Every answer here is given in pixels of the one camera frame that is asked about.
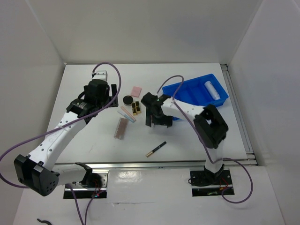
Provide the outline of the black gold eyeliner pencil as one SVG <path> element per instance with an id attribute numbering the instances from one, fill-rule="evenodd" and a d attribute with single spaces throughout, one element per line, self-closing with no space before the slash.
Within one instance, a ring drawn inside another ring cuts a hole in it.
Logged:
<path id="1" fill-rule="evenodd" d="M 156 148 L 154 148 L 153 150 L 151 150 L 149 153 L 146 154 L 146 157 L 150 157 L 152 154 L 154 154 L 156 151 L 158 151 L 160 148 L 162 148 L 163 146 L 165 146 L 167 144 L 167 142 L 163 142 L 161 143 L 159 146 L 157 146 Z"/>

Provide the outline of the white lotion bottle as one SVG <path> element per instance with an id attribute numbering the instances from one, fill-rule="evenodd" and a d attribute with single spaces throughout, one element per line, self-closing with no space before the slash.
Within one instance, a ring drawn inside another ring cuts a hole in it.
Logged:
<path id="1" fill-rule="evenodd" d="M 211 97 L 213 98 L 213 100 L 217 101 L 220 99 L 220 95 L 217 92 L 217 90 L 214 88 L 214 86 L 212 85 L 211 81 L 207 81 L 204 86 L 206 87 L 206 89 L 208 90 L 209 94 L 211 95 Z"/>

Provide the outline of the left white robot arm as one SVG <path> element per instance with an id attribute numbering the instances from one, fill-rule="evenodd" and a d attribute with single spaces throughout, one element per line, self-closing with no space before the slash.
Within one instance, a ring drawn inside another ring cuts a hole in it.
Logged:
<path id="1" fill-rule="evenodd" d="M 66 108 L 55 131 L 28 155 L 19 155 L 14 160 L 16 175 L 20 183 L 42 196 L 49 195 L 57 186 L 77 182 L 87 187 L 98 175 L 84 163 L 56 165 L 56 161 L 92 118 L 108 107 L 117 107 L 120 85 L 107 83 L 107 78 L 93 76 L 84 91 Z"/>

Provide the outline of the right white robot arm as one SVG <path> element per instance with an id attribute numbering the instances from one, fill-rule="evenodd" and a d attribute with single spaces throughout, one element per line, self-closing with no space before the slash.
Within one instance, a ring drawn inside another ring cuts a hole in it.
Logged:
<path id="1" fill-rule="evenodd" d="M 173 118 L 186 120 L 196 132 L 207 158 L 204 166 L 205 180 L 214 184 L 224 170 L 223 148 L 228 125 L 214 105 L 197 106 L 188 104 L 169 95 L 147 93 L 141 99 L 146 107 L 146 126 L 171 127 Z"/>

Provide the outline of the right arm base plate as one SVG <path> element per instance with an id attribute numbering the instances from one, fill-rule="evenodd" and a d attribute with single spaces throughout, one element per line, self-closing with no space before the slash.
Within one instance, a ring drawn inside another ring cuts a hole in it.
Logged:
<path id="1" fill-rule="evenodd" d="M 215 181 L 209 181 L 204 171 L 190 171 L 188 183 L 191 185 L 192 196 L 234 195 L 233 182 L 229 170 L 224 170 Z"/>

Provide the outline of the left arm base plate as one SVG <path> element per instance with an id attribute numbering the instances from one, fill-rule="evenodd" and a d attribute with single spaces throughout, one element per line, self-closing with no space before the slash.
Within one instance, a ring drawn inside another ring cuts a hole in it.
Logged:
<path id="1" fill-rule="evenodd" d="M 77 199 L 106 199 L 108 170 L 96 170 L 92 181 L 88 185 L 82 185 L 79 182 L 72 182 L 70 187 L 73 189 Z"/>

